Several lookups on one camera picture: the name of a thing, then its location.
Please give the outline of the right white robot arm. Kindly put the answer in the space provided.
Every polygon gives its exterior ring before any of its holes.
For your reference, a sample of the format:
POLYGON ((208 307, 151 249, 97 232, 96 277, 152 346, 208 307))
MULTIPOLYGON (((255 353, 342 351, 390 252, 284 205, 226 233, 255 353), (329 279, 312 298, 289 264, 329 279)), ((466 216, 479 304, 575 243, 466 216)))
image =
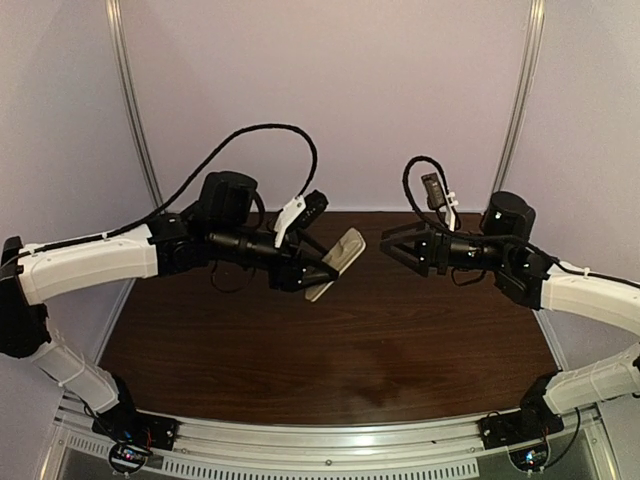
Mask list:
MULTIPOLYGON (((426 277, 456 270, 492 273, 498 290, 531 310, 570 313, 639 332, 639 285, 578 268, 530 244, 535 211, 514 193, 494 193, 479 234, 422 221, 386 230, 383 253, 426 277)), ((525 422, 542 424, 583 405, 639 391, 639 346, 585 367, 539 378, 525 393, 525 422)))

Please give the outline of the grey remote control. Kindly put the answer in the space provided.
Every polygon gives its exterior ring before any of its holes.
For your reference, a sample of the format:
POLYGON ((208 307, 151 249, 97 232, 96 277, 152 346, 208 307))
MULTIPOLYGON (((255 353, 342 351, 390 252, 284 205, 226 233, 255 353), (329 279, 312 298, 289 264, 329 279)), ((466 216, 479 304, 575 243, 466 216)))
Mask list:
MULTIPOLYGON (((363 235, 356 228, 350 228, 323 257, 322 262, 336 270, 338 277, 341 277, 365 249, 366 241, 363 235)), ((334 283, 335 280, 307 288, 305 299, 316 302, 334 283)))

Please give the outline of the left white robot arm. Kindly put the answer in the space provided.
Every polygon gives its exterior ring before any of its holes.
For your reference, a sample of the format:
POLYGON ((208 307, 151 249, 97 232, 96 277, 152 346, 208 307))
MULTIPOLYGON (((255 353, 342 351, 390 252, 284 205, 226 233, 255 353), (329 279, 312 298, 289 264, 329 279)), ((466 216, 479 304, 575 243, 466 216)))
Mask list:
POLYGON ((101 233, 49 245, 6 240, 1 266, 1 352, 30 358, 86 402, 104 428, 129 439, 142 420, 124 382, 67 347, 47 329, 46 300, 86 287, 130 278, 164 277, 233 263, 264 270, 275 290, 297 292, 339 277, 317 242, 301 250, 307 228, 326 208, 319 191, 293 198, 272 231, 247 226, 261 203, 258 183, 238 172, 206 176, 199 198, 180 213, 154 214, 120 234, 101 233))

